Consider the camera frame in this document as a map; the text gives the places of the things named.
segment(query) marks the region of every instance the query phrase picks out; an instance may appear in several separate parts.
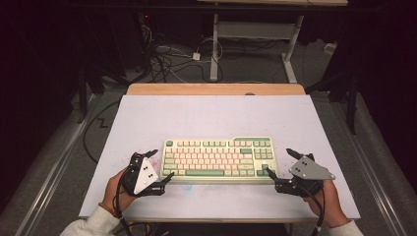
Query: human hand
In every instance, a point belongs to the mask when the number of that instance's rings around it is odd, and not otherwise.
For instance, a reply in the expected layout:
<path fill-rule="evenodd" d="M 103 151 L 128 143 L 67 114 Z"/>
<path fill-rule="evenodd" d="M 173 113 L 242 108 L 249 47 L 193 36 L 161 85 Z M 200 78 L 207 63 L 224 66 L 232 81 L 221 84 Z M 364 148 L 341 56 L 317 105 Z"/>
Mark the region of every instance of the human hand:
<path fill-rule="evenodd" d="M 333 181 L 324 180 L 323 184 L 323 192 L 325 193 L 325 197 L 323 196 L 322 191 L 319 191 L 315 197 L 322 205 L 322 207 L 325 207 L 325 223 L 330 228 L 338 227 L 348 223 L 349 219 L 341 209 L 337 189 L 334 186 Z M 320 210 L 312 198 L 303 198 L 303 200 L 309 204 L 309 207 L 314 214 L 317 216 L 320 215 Z"/>
<path fill-rule="evenodd" d="M 115 215 L 115 208 L 116 206 L 116 193 L 117 193 L 117 185 L 119 183 L 120 178 L 123 175 L 123 172 L 126 169 L 121 170 L 117 175 L 111 177 L 108 182 L 107 186 L 105 188 L 103 203 L 110 209 L 113 210 L 112 214 Z M 123 188 L 123 185 L 120 187 L 120 194 L 119 194 L 119 209 L 120 211 L 124 211 L 129 207 L 129 205 L 136 199 L 136 197 L 132 197 L 126 193 L 126 191 Z"/>

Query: black cable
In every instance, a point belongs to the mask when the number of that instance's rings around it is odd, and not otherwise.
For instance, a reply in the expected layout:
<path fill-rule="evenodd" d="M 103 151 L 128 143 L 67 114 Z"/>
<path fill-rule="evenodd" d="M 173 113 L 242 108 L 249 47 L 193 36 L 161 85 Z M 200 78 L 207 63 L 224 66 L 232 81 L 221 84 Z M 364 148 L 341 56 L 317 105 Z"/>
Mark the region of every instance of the black cable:
<path fill-rule="evenodd" d="M 223 78 L 224 78 L 224 75 L 223 75 L 223 70 L 221 69 L 221 67 L 220 67 L 220 65 L 218 64 L 218 62 L 217 62 L 217 60 L 215 60 L 214 59 L 214 57 L 211 55 L 211 58 L 212 58 L 212 60 L 215 62 L 215 64 L 217 64 L 217 67 L 218 67 L 218 69 L 220 70 L 220 75 L 221 75 L 221 78 L 219 79 L 219 80 L 217 80 L 217 81 L 215 81 L 215 82 L 211 82 L 211 83 L 220 83 L 222 80 L 223 80 Z"/>
<path fill-rule="evenodd" d="M 122 183 L 125 179 L 125 175 L 128 171 L 130 171 L 132 168 L 131 167 L 127 167 L 125 169 L 125 171 L 123 171 L 122 176 L 119 179 L 119 182 L 117 183 L 117 190 L 116 190 L 116 206 L 114 205 L 114 201 L 113 201 L 113 207 L 116 210 L 116 214 L 117 217 L 120 219 L 120 223 L 122 224 L 123 228 L 125 229 L 125 232 L 128 236 L 133 236 L 132 232 L 129 229 L 129 225 L 126 222 L 126 219 L 123 217 L 122 211 L 120 210 L 120 188 L 122 187 Z"/>
<path fill-rule="evenodd" d="M 91 126 L 91 124 L 98 118 L 98 116 L 100 116 L 104 111 L 106 111 L 107 109 L 109 109 L 110 107 L 112 107 L 115 104 L 119 104 L 121 101 L 121 98 L 118 101 L 115 101 L 113 103 L 108 104 L 103 110 L 101 110 L 97 115 L 94 116 L 94 118 L 92 118 L 92 120 L 89 122 L 89 124 L 86 127 L 86 130 L 84 131 L 83 134 L 83 145 L 84 145 L 84 149 L 86 150 L 87 155 L 89 156 L 89 158 L 94 162 L 94 163 L 98 163 L 98 161 L 92 157 L 91 153 L 89 152 L 89 149 L 87 147 L 87 143 L 86 143 L 86 135 L 87 135 L 87 131 L 89 130 L 89 127 Z"/>
<path fill-rule="evenodd" d="M 143 225 L 145 227 L 145 236 L 150 236 L 151 232 L 153 231 L 153 227 L 150 223 L 147 222 L 133 222 L 131 224 L 129 224 L 129 227 L 135 226 L 135 225 Z M 114 232 L 114 235 L 118 235 L 121 232 L 123 232 L 124 228 L 121 228 L 119 230 L 117 230 L 116 232 Z"/>
<path fill-rule="evenodd" d="M 321 227 L 323 225 L 323 221 L 325 219 L 325 210 L 322 207 L 322 205 L 319 203 L 319 201 L 316 199 L 316 197 L 314 197 L 308 190 L 306 190 L 306 188 L 304 188 L 302 185 L 298 185 L 296 184 L 296 188 L 301 189 L 305 194 L 307 194 L 313 201 L 314 203 L 317 205 L 317 207 L 319 208 L 320 211 L 320 216 L 319 216 L 319 220 L 316 223 L 316 227 L 313 230 L 312 236 L 317 236 L 321 230 Z"/>
<path fill-rule="evenodd" d="M 307 83 L 306 83 L 306 80 L 305 80 L 305 78 L 304 78 L 304 55 L 306 54 L 306 50 L 307 50 L 307 47 L 309 46 L 309 44 L 307 44 L 306 45 L 306 47 L 304 47 L 304 50 L 303 50 L 303 59 L 301 60 L 301 78 L 303 78 L 303 83 L 304 83 L 304 87 L 306 88 L 307 87 Z"/>

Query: white sleeve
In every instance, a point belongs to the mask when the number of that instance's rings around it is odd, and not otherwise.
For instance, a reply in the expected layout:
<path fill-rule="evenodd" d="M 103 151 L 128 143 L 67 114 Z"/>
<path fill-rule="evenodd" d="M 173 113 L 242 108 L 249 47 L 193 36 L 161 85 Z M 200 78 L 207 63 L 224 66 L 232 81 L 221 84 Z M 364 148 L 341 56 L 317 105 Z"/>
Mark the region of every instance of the white sleeve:
<path fill-rule="evenodd" d="M 328 229 L 328 235 L 330 236 L 363 236 L 361 230 L 359 230 L 354 220 L 350 220 L 349 223 Z"/>
<path fill-rule="evenodd" d="M 87 220 L 79 219 L 72 222 L 64 229 L 61 236 L 112 235 L 111 230 L 113 230 L 118 224 L 118 218 L 115 218 L 101 206 L 97 206 Z"/>

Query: wire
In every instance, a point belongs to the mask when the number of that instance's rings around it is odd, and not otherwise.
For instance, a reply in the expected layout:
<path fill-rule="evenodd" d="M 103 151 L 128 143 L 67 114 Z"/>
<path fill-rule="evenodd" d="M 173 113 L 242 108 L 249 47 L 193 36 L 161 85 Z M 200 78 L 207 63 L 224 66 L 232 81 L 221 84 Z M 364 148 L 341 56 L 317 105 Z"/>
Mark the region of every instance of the wire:
<path fill-rule="evenodd" d="M 109 105 L 107 105 L 103 110 L 101 110 L 97 115 L 94 116 L 94 118 L 92 118 L 91 122 L 89 122 L 89 124 L 86 127 L 86 130 L 84 131 L 83 134 L 83 145 L 84 145 L 84 149 L 86 150 L 87 155 L 89 156 L 89 158 L 94 162 L 94 163 L 98 163 L 98 161 L 92 156 L 92 154 L 89 152 L 89 149 L 87 147 L 87 143 L 86 143 L 86 136 L 87 136 L 87 131 L 89 130 L 89 127 L 91 126 L 91 124 L 98 118 L 98 116 L 100 116 L 104 111 L 106 111 L 107 109 L 109 109 L 110 107 L 112 107 L 115 104 L 119 104 L 121 101 L 122 97 L 120 97 L 120 99 L 118 101 L 115 101 L 113 103 L 110 103 Z"/>
<path fill-rule="evenodd" d="M 305 54 L 306 54 L 306 50 L 307 50 L 307 47 L 308 47 L 308 46 L 309 46 L 309 44 L 307 44 L 307 45 L 304 47 L 304 50 L 303 50 L 303 59 L 301 60 L 301 78 L 303 79 L 304 87 L 306 87 L 306 86 L 307 86 L 306 80 L 305 80 L 305 78 L 304 78 L 304 56 L 305 56 Z"/>
<path fill-rule="evenodd" d="M 126 169 L 125 169 L 125 171 L 123 171 L 123 174 L 122 174 L 122 176 L 120 177 L 120 179 L 119 179 L 119 182 L 117 183 L 117 191 L 116 191 L 116 206 L 114 205 L 114 201 L 113 201 L 113 207 L 114 207 L 114 209 L 116 210 L 116 213 L 117 213 L 117 217 L 120 219 L 120 223 L 122 224 L 122 226 L 123 226 L 123 228 L 125 229 L 125 232 L 126 232 L 126 234 L 128 235 L 128 236 L 133 236 L 132 235 L 132 232 L 130 231 L 130 229 L 129 229 L 129 225 L 128 225 L 128 223 L 126 222 L 126 219 L 123 217 L 123 213 L 122 213 L 122 211 L 120 210 L 120 194 L 121 194 L 121 192 L 120 192 L 120 188 L 122 187 L 122 182 L 124 181 L 124 179 L 125 179 L 125 175 L 126 175 L 126 173 L 128 172 L 128 171 L 130 171 L 132 169 L 132 167 L 130 167 L 130 166 L 128 166 Z"/>
<path fill-rule="evenodd" d="M 316 199 L 316 197 L 314 197 L 308 190 L 306 190 L 306 188 L 304 188 L 302 185 L 298 185 L 298 184 L 296 184 L 296 188 L 299 188 L 304 193 L 306 193 L 314 201 L 314 203 L 317 205 L 317 207 L 319 208 L 319 211 L 320 211 L 319 220 L 317 221 L 316 227 L 315 227 L 315 229 L 313 230 L 313 233 L 312 233 L 312 236 L 317 236 L 319 234 L 320 230 L 321 230 L 321 227 L 323 225 L 323 221 L 325 219 L 325 210 L 322 207 L 322 205 L 319 203 L 319 201 Z"/>
<path fill-rule="evenodd" d="M 147 222 L 133 222 L 131 224 L 129 224 L 129 227 L 135 226 L 135 225 L 143 225 L 145 227 L 145 236 L 149 236 L 151 235 L 152 231 L 153 231 L 153 227 L 150 223 Z M 114 232 L 114 235 L 118 235 L 121 232 L 123 232 L 124 228 L 121 228 L 119 230 L 117 230 L 116 232 Z"/>
<path fill-rule="evenodd" d="M 218 41 L 218 40 L 214 40 L 212 37 L 209 37 L 209 38 L 206 38 L 205 40 L 203 40 L 202 41 L 202 43 L 200 44 L 200 46 L 203 46 L 203 43 L 205 43 L 205 42 L 207 42 L 207 41 L 214 41 L 214 42 L 216 42 L 217 43 L 217 45 L 219 45 L 220 46 L 220 56 L 219 57 L 217 57 L 217 60 L 218 59 L 220 59 L 221 58 L 221 56 L 223 55 L 223 47 L 221 46 L 221 44 L 220 44 L 220 42 Z"/>

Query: mechanical keyboard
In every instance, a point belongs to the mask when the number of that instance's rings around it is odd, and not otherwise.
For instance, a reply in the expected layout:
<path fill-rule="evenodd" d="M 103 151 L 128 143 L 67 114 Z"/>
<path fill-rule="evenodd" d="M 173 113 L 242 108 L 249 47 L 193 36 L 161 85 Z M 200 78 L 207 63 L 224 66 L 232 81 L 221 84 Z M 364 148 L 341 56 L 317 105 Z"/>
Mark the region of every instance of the mechanical keyboard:
<path fill-rule="evenodd" d="M 232 140 L 168 140 L 164 143 L 160 176 L 172 182 L 271 184 L 267 167 L 277 174 L 271 138 Z"/>

